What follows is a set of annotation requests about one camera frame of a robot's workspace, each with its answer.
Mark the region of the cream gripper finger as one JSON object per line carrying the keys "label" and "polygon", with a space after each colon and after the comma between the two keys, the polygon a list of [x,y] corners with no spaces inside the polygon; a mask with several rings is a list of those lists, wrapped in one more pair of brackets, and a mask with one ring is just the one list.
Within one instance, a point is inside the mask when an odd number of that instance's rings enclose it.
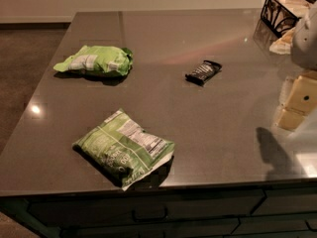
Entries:
{"label": "cream gripper finger", "polygon": [[304,70],[296,78],[288,76],[282,86],[274,123],[294,131],[317,107],[317,71]]}

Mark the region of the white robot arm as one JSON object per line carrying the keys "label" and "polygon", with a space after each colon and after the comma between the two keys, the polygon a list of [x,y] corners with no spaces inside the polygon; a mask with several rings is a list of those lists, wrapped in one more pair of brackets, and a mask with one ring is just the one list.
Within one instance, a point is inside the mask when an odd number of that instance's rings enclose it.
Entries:
{"label": "white robot arm", "polygon": [[279,128],[294,131],[317,107],[317,1],[295,27],[271,44],[269,50],[290,55],[303,68],[296,77],[289,77],[281,91],[280,111],[275,119]]}

